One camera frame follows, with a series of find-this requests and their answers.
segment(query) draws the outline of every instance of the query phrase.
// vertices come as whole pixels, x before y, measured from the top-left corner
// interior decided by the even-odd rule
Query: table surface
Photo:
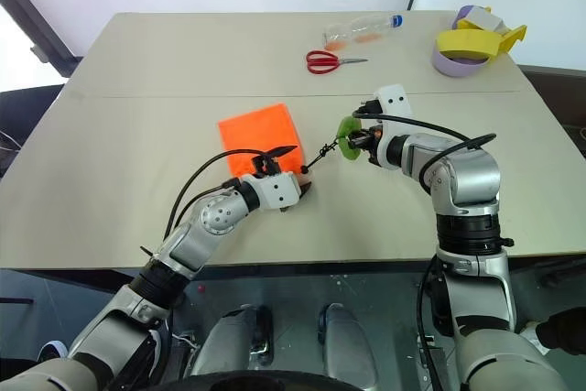
[[[502,171],[511,255],[584,252],[586,162],[510,58],[468,78],[439,74],[433,37],[455,13],[417,11],[388,38],[342,54],[368,62],[309,74],[304,56],[324,27],[360,14],[115,16],[0,182],[0,265],[142,266],[138,246],[158,247],[179,188],[222,151],[217,121],[285,103],[312,159],[360,101],[397,82],[417,119],[498,134],[486,149]],[[216,164],[192,194],[228,177]],[[299,205],[251,215],[212,263],[433,254],[429,196],[399,171],[334,154],[304,179],[313,185]]]

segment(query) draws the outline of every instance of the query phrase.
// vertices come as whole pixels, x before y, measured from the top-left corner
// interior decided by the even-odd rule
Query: orange towel
[[[218,123],[226,150],[234,148],[256,148],[267,151],[281,146],[298,146],[295,150],[277,159],[283,171],[301,172],[303,153],[297,131],[284,104],[271,105],[250,114],[241,114]],[[235,177],[254,173],[254,155],[232,155],[228,157],[230,172]]]

